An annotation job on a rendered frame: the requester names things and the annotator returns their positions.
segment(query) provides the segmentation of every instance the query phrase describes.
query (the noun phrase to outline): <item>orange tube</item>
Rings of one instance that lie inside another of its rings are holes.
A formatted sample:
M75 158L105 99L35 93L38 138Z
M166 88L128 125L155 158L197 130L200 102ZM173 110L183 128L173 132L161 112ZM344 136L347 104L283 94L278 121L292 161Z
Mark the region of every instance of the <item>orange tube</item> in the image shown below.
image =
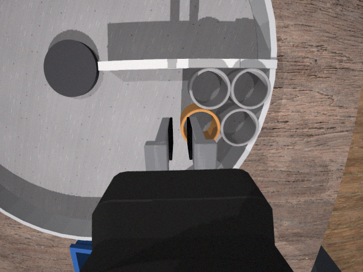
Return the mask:
M183 136L184 140L187 141L187 139L186 139L186 128L184 127L184 124L186 122L186 118L188 118L189 116L191 116L192 114L197 113L197 112L205 112L205 113L208 113L208 114L210 114L212 116L211 125L203 133L204 133L205 139L207 139L207 140L210 140L210 139L216 140L218 138L219 133L220 133L220 122L219 122L218 117L212 111L201 108L197 104L189 105L181 113L181 116L180 116L180 131L181 131L181 135Z

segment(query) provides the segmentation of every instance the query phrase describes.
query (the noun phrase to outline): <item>wooden surface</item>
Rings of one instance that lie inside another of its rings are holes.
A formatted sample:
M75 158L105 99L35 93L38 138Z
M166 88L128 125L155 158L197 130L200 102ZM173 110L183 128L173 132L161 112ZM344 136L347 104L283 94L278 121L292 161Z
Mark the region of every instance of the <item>wooden surface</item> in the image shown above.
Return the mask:
M322 243L352 139L363 78L363 7L357 0L272 5L275 87L242 169L273 208L276 246L295 272L305 272ZM0 216L1 271L73 270L69 245L75 240Z
M363 88L347 163L322 246L342 272L363 271Z

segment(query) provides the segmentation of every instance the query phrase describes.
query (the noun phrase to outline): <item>orange ring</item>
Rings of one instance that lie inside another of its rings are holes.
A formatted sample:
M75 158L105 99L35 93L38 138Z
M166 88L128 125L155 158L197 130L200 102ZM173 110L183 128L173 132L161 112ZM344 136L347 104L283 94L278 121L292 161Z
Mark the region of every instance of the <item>orange ring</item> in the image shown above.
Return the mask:
M186 118L188 118L189 116L191 116L192 114L194 114L196 112L205 112L205 113L208 113L208 114L210 114L212 116L211 125L203 133L204 133L205 139L207 139L207 140L210 140L210 139L216 140L218 138L219 133L220 133L220 122L219 122L218 117L212 111L201 108L197 104L189 105L181 113L181 116L180 116L180 131L181 131L181 135L183 136L184 140L187 141L187 139L186 139L186 128L184 127L184 124L186 122Z

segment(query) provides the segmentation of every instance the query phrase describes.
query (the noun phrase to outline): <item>circular container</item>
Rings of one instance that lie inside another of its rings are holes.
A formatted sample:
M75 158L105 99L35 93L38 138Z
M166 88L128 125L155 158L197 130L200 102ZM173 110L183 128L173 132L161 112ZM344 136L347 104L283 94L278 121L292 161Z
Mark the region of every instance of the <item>circular container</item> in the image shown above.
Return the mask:
M231 98L240 107L252 110L261 106L271 93L267 75L258 69L244 69L232 72Z
M220 122L219 122L218 117L212 111L201 108L196 104L189 105L181 113L181 116L180 116L180 132L181 132L181 135L183 136L184 140L187 141L186 128L184 127L184 124L186 122L186 118L188 118L189 116L191 116L192 114L197 113L197 112L205 112L205 113L208 113L208 114L210 114L212 116L212 121L211 121L211 124L210 124L209 128L206 131L204 131L203 133L204 133L205 139L207 139L207 140L209 140L209 139L216 140L218 138L219 133L220 133Z
M195 104L206 110L214 110L228 100L231 82L221 70L205 68L191 76L188 90Z
M222 138L232 146L249 144L258 135L258 119L249 110L233 105L220 115Z

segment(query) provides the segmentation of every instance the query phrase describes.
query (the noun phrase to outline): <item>wooden table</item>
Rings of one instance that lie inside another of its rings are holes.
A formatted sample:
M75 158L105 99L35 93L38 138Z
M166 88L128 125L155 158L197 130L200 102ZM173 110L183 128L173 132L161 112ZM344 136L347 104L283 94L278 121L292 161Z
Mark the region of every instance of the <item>wooden table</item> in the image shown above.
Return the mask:
M117 3L120 6L112 1L109 5L77 2L72 8L67 1L56 6L44 2L12 2L9 6L2 4L0 11L5 15L2 18L9 15L7 12L17 10L23 16L32 14L41 20L38 24L40 26L33 25L33 28L22 23L19 20L21 16L10 16L11 20L3 23L4 29L9 31L2 32L1 38L1 44L8 48L1 53L2 88L22 92L16 93L16 96L15 92L8 93L6 99L9 104L7 107L2 105L2 114L15 114L15 106L12 105L21 103L22 99L31 99L34 104L47 103L49 106L61 103L59 98L52 96L49 88L41 87L45 86L45 78L38 76L37 71L29 70L23 63L40 66L44 56L39 56L36 52L45 52L44 49L48 49L49 44L54 42L54 36L76 27L83 33L65 32L61 36L77 34L79 39L87 39L84 34L87 33L97 44L93 48L97 55L100 59L106 59L107 39L101 37L104 37L107 23L143 20L135 14L122 13L123 9L136 8L132 6L134 4L123 7L123 3ZM278 249L294 271L309 271L330 218L353 132L362 78L359 62L363 59L359 37L362 32L359 18L362 7L359 1L345 1L342 5L333 1L295 1L293 5L287 1L273 1L272 4L277 25L279 62L275 87L264 127L242 168L250 173L273 208ZM148 18L151 21L169 19L166 2L162 2L158 8L151 8L150 5L139 8L146 21ZM82 6L86 7L86 13L81 12ZM104 16L109 10L120 12L115 12L112 18ZM64 23L55 24L59 19L63 19ZM112 75L100 73L95 91L81 98L93 96L97 100L99 96L112 101L110 92L107 91L112 86L109 76ZM172 71L169 74L122 72L118 76L125 79L124 86L132 84L134 88L158 76L158 80L164 80L165 87L168 87L168 78L177 77ZM37 87L36 94L30 92L30 86ZM72 101L74 103L69 103L69 108L65 108L65 111L79 102ZM87 99L80 101L83 103L80 116L84 120L92 118L96 123L102 124L102 115L95 114L95 110L102 105L88 104ZM104 114L112 113L116 108L113 104L114 101L108 105L109 109ZM86 109L89 107L92 111L88 114ZM8 161L7 168L12 167L12 171L17 174L21 169L17 169L16 162L10 161L6 154L22 154L24 160L29 160L29 167L34 169L34 173L29 173L29 178L36 179L43 170L32 164L35 159L31 160L21 150L22 147L10 145L11 137L16 135L12 130L22 125L43 127L42 122L48 122L49 129L57 130L59 125L53 123L57 113L52 112L51 120L38 117L40 113L36 108L19 107L17 113L23 119L16 126L0 123L0 129L8 131L3 133L2 164ZM26 123L29 116L35 123ZM75 120L78 121L74 116L67 117L67 122ZM94 127L89 127L88 130L89 133L96 131ZM72 135L70 131L62 133ZM25 145L28 142L34 148L41 148L37 146L37 135L27 135L23 139ZM59 135L59 142L62 142L61 139L62 134ZM76 173L78 166L72 168L71 163L74 158L68 158L66 154L59 154L58 158L56 165L64 169L64 177L67 169L72 169L71 174ZM116 171L121 172L122 169L116 167ZM40 233L6 216L2 215L2 218L2 270L51 270L53 266L58 270L71 271L67 246L74 240ZM17 254L15 260L11 258L12 252Z

